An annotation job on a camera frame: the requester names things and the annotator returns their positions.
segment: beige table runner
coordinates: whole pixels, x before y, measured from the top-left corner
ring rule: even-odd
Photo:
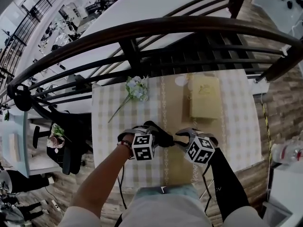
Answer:
[[[203,127],[203,131],[214,133],[234,171],[259,162],[261,148],[258,118],[244,70],[199,74],[215,76],[220,80],[222,118],[212,125],[193,120],[183,120],[179,127],[177,125],[178,119],[184,119],[185,113],[180,112],[179,117],[174,117],[177,115],[174,113],[175,108],[178,107],[173,102],[186,102],[187,99],[181,100],[181,95],[184,96],[185,92],[187,97],[191,90],[191,74],[150,78],[149,100],[129,102],[110,123],[107,123],[109,118],[127,96],[125,83],[106,87],[94,86],[92,126],[95,166],[116,147],[117,136],[124,129],[142,125],[147,120],[154,121],[171,134],[181,128],[196,127],[197,124]],[[127,161],[123,186],[145,187],[201,181],[202,169],[187,162],[183,154],[177,147],[157,148],[153,161]]]

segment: yellow box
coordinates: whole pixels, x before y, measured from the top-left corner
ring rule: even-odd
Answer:
[[[190,116],[193,118],[217,119],[221,117],[221,93],[218,78],[193,76]]]

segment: desk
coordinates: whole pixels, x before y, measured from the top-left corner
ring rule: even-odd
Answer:
[[[9,109],[9,121],[3,121],[2,127],[2,151],[3,157],[21,174],[26,177],[30,175],[43,174],[54,171],[61,171],[57,163],[52,161],[47,155],[36,155],[29,157],[27,154],[29,122],[27,112],[20,111],[16,107]],[[9,147],[9,135],[15,133],[18,136],[19,161],[16,162],[11,155]]]
[[[199,72],[217,77],[220,81],[222,116],[215,128],[202,131],[213,133],[219,147],[233,171],[247,168],[262,160],[257,111],[244,70]],[[195,127],[194,120],[182,121],[186,100],[183,92],[190,90],[193,74],[180,74],[150,78],[149,100],[130,101],[107,123],[114,111],[127,96],[125,83],[100,87],[94,85],[92,93],[92,136],[95,166],[99,165],[116,147],[117,136],[127,128],[152,120],[172,135],[178,129]],[[180,118],[182,126],[176,125]],[[153,161],[127,161],[123,185],[125,187],[163,186],[200,182],[202,168],[184,159],[177,147],[156,148]]]

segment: wooden floor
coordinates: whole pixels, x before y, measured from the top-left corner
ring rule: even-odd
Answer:
[[[259,8],[251,6],[250,1],[244,1],[238,19],[260,22],[275,27]],[[265,47],[280,49],[280,45],[273,44],[267,40],[259,40],[249,36],[247,36],[247,40],[249,44],[262,44]],[[293,136],[299,135],[303,128],[303,79],[298,67],[295,67],[283,77],[271,83],[269,92],[262,97],[262,100],[268,113],[271,137],[274,143],[283,142],[284,140],[291,139]],[[265,160],[236,174],[245,189],[250,204],[260,211],[267,187],[268,143],[260,97],[255,98],[255,103],[260,125],[262,154]],[[87,165],[82,167],[77,175],[67,176],[55,173],[55,184],[47,187],[48,191],[57,198],[57,202],[63,212],[67,209],[73,194],[77,191],[80,184],[93,171],[93,155],[85,155],[85,160],[87,161]],[[197,189],[202,192],[204,187],[197,186]],[[214,226],[221,226],[222,219],[215,201],[214,187],[212,186],[210,190],[213,199],[210,202],[207,214]],[[126,204],[131,201],[135,191],[136,189],[124,189]],[[53,199],[45,189],[23,193],[18,198],[22,204],[30,204],[42,199],[50,202]],[[207,198],[206,195],[202,199],[202,202],[206,203]],[[53,227],[60,222],[62,218],[61,213],[57,212],[52,205],[49,205],[48,210],[50,212],[49,215],[44,215],[33,221],[36,226]],[[114,188],[102,210],[102,226],[113,227],[123,210],[124,207],[119,190]]]

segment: flower stem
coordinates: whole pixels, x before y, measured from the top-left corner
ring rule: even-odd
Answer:
[[[114,112],[113,116],[109,119],[109,122],[111,122],[111,120],[113,119],[113,117],[117,114],[117,112],[129,101],[130,99],[130,95],[128,94],[127,97],[124,99],[124,101],[122,102],[122,104],[118,107],[118,109]]]

